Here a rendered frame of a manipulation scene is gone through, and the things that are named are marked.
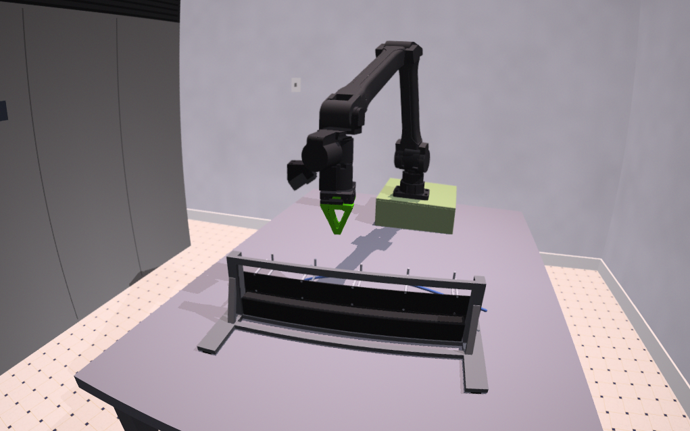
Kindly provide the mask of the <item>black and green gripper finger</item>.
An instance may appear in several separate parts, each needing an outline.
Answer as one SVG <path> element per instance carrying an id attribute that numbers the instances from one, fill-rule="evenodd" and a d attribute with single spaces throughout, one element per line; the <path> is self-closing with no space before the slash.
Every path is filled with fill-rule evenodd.
<path id="1" fill-rule="evenodd" d="M 332 197 L 332 198 L 333 198 L 333 199 L 341 199 L 341 197 Z M 330 214 L 332 215 L 332 218 L 333 218 L 333 221 L 334 221 L 334 223 L 335 223 L 335 226 L 337 226 L 337 228 L 338 228 L 339 225 L 340 225 L 340 223 L 341 223 L 341 221 L 338 221 L 337 215 L 335 214 L 335 211 L 334 211 L 334 210 L 329 210 L 329 211 L 330 211 Z"/>
<path id="2" fill-rule="evenodd" d="M 328 223 L 330 224 L 330 228 L 333 231 L 333 234 L 341 234 L 341 231 L 343 231 L 343 228 L 346 224 L 346 221 L 348 220 L 348 217 L 353 210 L 353 205 L 354 203 L 343 203 L 342 205 L 329 205 L 329 203 L 321 203 L 320 207 L 325 213 L 326 219 L 328 220 Z M 343 210 L 345 211 L 345 214 L 343 215 L 343 219 L 341 219 L 341 223 L 339 227 L 335 226 L 335 223 L 333 221 L 332 215 L 330 214 L 329 210 Z"/>

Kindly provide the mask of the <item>black patch panel rack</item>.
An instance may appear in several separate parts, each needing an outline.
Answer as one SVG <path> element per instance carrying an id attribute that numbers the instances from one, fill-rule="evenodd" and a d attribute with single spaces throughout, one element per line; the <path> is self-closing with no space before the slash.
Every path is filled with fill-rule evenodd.
<path id="1" fill-rule="evenodd" d="M 226 256 L 228 283 L 227 310 L 214 324 L 197 349 L 217 354 L 234 329 L 265 334 L 302 343 L 346 347 L 387 354 L 463 359 L 465 392 L 488 393 L 483 343 L 478 324 L 485 276 L 474 280 L 429 278 L 397 274 L 375 274 L 313 265 L 241 257 L 241 251 Z M 259 267 L 255 273 L 244 272 L 243 265 Z M 269 274 L 258 274 L 262 269 Z M 274 270 L 304 274 L 301 278 L 271 276 Z M 304 280 L 314 275 L 311 281 Z M 316 276 L 348 278 L 352 286 L 314 282 Z M 355 286 L 359 280 L 358 286 Z M 402 290 L 360 287 L 361 281 L 404 285 Z M 453 288 L 451 295 L 408 291 L 410 286 Z M 458 295 L 458 289 L 471 290 L 470 297 Z M 256 326 L 240 322 L 253 320 L 307 331 L 344 336 L 462 346 L 462 351 L 401 347 L 327 338 Z M 463 337 L 462 337 L 463 336 Z"/>

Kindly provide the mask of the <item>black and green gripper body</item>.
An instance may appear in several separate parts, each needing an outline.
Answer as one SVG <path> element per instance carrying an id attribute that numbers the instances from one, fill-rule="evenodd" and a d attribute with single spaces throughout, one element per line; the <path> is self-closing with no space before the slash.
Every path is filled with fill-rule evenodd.
<path id="1" fill-rule="evenodd" d="M 337 191 L 320 191 L 320 203 L 329 203 L 329 205 L 342 205 L 344 203 L 354 203 L 355 200 L 355 185 L 353 182 L 353 163 L 337 164 Z M 333 199 L 332 197 L 341 197 L 341 199 Z"/>

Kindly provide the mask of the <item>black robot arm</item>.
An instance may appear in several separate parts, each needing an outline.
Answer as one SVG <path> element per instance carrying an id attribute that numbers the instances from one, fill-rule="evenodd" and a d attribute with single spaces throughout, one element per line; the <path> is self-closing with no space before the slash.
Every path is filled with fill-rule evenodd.
<path id="1" fill-rule="evenodd" d="M 395 143 L 394 164 L 404 171 L 393 197 L 428 200 L 430 190 L 424 188 L 424 173 L 429 167 L 430 151 L 420 134 L 418 95 L 422 47 L 415 42 L 386 41 L 375 53 L 378 58 L 322 103 L 318 130 L 307 136 L 301 160 L 287 164 L 287 180 L 294 191 L 315 180 L 317 172 L 319 191 L 337 191 L 334 166 L 341 164 L 344 168 L 344 164 L 353 163 L 353 138 L 347 134 L 362 133 L 368 105 L 399 70 L 402 135 Z"/>

